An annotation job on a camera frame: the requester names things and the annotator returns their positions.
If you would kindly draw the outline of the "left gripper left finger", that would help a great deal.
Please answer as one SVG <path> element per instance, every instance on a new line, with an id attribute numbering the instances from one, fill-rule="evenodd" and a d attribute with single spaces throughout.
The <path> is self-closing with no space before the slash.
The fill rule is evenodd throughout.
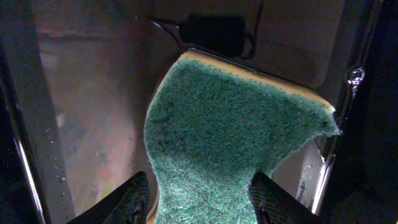
<path id="1" fill-rule="evenodd" d="M 145 224 L 149 199 L 147 175 L 140 171 L 68 224 Z"/>

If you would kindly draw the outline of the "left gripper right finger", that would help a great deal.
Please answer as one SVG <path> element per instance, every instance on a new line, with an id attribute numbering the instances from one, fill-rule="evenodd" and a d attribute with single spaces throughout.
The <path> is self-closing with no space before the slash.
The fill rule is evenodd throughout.
<path id="1" fill-rule="evenodd" d="M 263 172 L 249 184 L 258 224 L 321 224 L 322 221 Z"/>

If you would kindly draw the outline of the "black rectangular tray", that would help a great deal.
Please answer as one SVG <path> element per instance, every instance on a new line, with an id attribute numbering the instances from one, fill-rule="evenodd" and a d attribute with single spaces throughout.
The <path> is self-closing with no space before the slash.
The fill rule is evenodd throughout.
<path id="1" fill-rule="evenodd" d="M 237 16 L 257 34 L 248 64 L 311 88 L 346 116 L 335 145 L 352 177 L 395 135 L 369 92 L 397 27 L 396 1 L 1 1 L 2 103 L 47 223 L 65 223 L 137 170 L 146 106 L 178 54 L 142 16 Z"/>

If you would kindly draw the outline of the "green scrubbing sponge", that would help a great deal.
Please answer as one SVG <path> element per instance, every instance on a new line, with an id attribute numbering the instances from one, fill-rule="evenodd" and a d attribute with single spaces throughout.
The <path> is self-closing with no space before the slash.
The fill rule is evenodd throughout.
<path id="1" fill-rule="evenodd" d="M 249 183 L 305 143 L 334 136 L 316 93 L 189 50 L 149 105 L 144 144 L 160 198 L 157 223 L 255 223 Z"/>

